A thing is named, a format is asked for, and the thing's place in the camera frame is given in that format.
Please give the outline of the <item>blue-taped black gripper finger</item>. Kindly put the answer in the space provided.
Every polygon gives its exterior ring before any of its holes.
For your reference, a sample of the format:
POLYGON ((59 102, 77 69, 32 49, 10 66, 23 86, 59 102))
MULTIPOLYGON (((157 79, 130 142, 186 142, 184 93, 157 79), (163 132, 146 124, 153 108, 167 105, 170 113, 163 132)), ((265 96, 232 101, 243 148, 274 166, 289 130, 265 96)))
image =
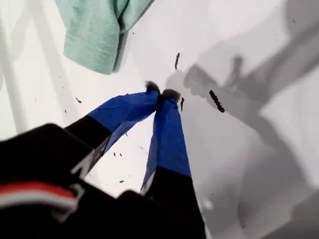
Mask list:
POLYGON ((142 194, 155 237, 204 239, 205 224, 191 177, 179 98, 180 94, 172 89, 164 90, 159 97, 142 194))
POLYGON ((99 159, 136 123, 149 117, 157 108, 159 87, 146 82, 141 93, 111 98, 65 129, 93 150, 72 169, 72 174, 85 178, 99 159))

